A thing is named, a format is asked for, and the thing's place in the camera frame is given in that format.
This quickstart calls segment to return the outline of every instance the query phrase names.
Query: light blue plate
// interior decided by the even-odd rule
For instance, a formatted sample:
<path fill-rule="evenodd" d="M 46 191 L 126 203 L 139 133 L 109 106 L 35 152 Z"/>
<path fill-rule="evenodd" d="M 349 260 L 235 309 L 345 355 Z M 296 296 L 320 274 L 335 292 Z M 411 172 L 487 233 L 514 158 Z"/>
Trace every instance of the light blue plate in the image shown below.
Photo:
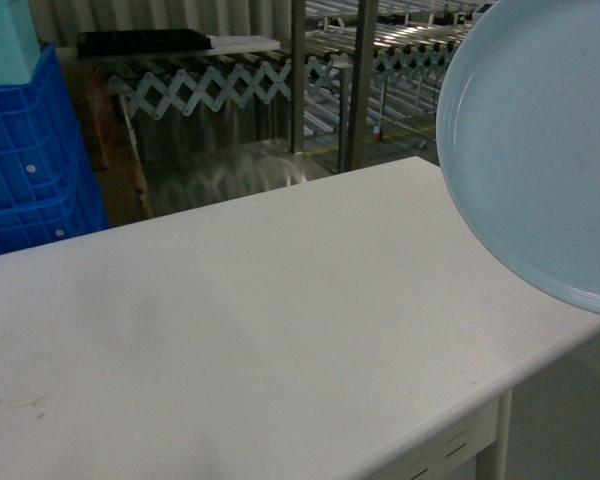
<path fill-rule="evenodd" d="M 600 313 L 600 0 L 500 0 L 449 67 L 437 139 L 487 249 Z"/>

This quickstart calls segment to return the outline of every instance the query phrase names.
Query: teal container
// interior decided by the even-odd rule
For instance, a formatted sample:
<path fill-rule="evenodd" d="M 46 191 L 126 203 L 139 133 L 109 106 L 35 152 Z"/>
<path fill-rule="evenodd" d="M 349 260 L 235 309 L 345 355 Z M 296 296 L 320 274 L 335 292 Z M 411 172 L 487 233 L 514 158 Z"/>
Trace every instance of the teal container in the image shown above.
<path fill-rule="evenodd" d="M 0 86 L 29 83 L 39 59 L 27 0 L 0 0 Z"/>

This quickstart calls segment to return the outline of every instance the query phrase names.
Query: blue plastic crate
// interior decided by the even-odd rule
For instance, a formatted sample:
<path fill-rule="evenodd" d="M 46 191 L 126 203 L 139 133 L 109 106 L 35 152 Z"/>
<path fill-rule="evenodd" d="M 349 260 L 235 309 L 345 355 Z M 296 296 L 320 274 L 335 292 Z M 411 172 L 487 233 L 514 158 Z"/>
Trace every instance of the blue plastic crate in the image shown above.
<path fill-rule="evenodd" d="M 84 144 L 79 141 L 75 147 L 67 196 L 0 210 L 0 254 L 108 228 L 102 193 Z"/>
<path fill-rule="evenodd" d="M 54 185 L 72 171 L 79 132 L 49 45 L 30 83 L 0 87 L 0 208 L 51 198 Z"/>

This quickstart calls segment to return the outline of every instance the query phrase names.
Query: table top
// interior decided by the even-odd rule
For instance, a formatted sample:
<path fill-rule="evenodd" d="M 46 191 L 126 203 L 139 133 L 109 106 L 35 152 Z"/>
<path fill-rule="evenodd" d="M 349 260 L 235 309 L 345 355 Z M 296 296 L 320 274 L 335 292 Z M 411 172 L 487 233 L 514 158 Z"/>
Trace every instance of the table top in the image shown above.
<path fill-rule="evenodd" d="M 0 257 L 0 479 L 349 479 L 600 331 L 411 158 Z"/>

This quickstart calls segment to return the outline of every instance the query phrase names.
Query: black tray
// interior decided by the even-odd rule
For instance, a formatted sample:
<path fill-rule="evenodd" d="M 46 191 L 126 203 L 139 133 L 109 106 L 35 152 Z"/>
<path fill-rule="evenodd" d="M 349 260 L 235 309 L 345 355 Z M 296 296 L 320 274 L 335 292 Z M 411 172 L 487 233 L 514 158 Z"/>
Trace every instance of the black tray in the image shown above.
<path fill-rule="evenodd" d="M 78 34 L 79 57 L 210 50 L 211 40 L 195 30 L 124 30 Z"/>

